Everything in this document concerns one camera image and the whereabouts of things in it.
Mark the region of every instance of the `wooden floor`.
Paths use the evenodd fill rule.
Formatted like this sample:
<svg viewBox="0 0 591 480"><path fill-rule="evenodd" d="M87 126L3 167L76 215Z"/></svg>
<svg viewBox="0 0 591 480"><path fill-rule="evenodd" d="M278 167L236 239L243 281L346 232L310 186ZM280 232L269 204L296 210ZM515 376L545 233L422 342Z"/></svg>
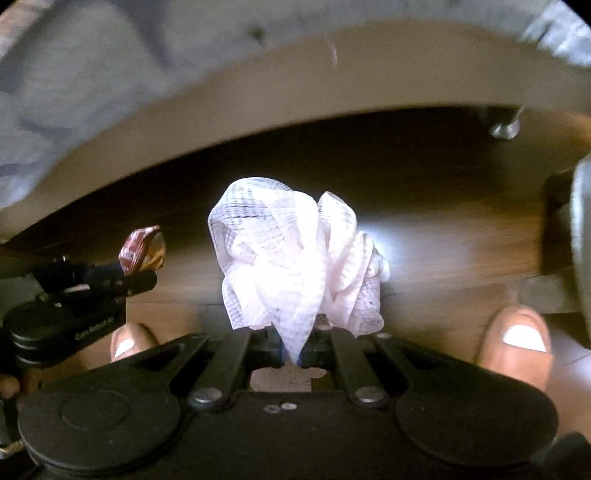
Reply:
<svg viewBox="0 0 591 480"><path fill-rule="evenodd" d="M129 299L128 320L164 342L216 331L222 275L206 219L226 186L268 176L318 198L334 192L390 263L386 329L473 361L491 316L538 272L540 189L591 151L591 120L528 111L511 142L462 109L359 115L264 133L120 181L13 239L10 247L114 261L134 228L159 223L168 245L158 286ZM547 319L556 363L548 394L560 431L591 439L591 351L580 316ZM60 367L108 362L107 339ZM60 368L54 369L57 375Z"/></svg>

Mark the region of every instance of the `finger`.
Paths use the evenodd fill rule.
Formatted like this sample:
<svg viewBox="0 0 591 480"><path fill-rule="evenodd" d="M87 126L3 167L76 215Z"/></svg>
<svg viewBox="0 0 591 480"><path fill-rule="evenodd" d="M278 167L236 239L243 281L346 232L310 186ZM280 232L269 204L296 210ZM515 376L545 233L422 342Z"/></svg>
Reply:
<svg viewBox="0 0 591 480"><path fill-rule="evenodd" d="M0 374L0 398L7 400L16 395L19 390L20 385L16 378Z"/></svg>

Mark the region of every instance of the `metal rivet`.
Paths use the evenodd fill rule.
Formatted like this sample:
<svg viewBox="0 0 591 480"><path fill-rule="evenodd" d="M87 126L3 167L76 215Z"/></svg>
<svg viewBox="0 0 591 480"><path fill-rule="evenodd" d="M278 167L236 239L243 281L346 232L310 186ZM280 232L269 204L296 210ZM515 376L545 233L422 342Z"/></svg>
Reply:
<svg viewBox="0 0 591 480"><path fill-rule="evenodd" d="M265 413L279 413L281 411L281 407L279 405L265 405L263 411Z"/></svg>
<svg viewBox="0 0 591 480"><path fill-rule="evenodd" d="M376 403L386 397L386 392L379 387L361 387L355 390L355 397L363 403Z"/></svg>
<svg viewBox="0 0 591 480"><path fill-rule="evenodd" d="M201 387L193 394L193 400L198 403L207 404L217 402L222 396L222 392L217 388Z"/></svg>

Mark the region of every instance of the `silver screw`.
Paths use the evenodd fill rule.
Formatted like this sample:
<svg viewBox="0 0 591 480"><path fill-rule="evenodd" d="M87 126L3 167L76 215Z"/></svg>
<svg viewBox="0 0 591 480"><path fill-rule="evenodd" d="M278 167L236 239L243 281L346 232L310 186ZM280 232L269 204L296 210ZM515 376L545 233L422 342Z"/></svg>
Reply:
<svg viewBox="0 0 591 480"><path fill-rule="evenodd" d="M223 397L223 394L217 388L206 388L200 387L197 391L193 394L193 400L202 403L202 404L209 404L217 402L220 398Z"/></svg>
<svg viewBox="0 0 591 480"><path fill-rule="evenodd" d="M265 413L279 413L281 411L281 407L279 405L265 405L265 408L263 408L263 411Z"/></svg>
<svg viewBox="0 0 591 480"><path fill-rule="evenodd" d="M355 390L355 397L362 403L376 403L386 397L386 392L378 387L361 387Z"/></svg>

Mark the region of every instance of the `crumpled white cloth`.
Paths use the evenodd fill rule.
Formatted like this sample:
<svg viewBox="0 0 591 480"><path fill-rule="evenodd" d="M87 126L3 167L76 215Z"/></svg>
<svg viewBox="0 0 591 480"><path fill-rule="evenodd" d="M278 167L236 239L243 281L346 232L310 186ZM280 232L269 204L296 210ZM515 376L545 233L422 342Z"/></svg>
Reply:
<svg viewBox="0 0 591 480"><path fill-rule="evenodd" d="M383 328L379 284L389 280L388 262L336 195L325 192L317 204L276 180L241 179L208 224L234 329L273 324L296 364L317 314L355 336Z"/></svg>

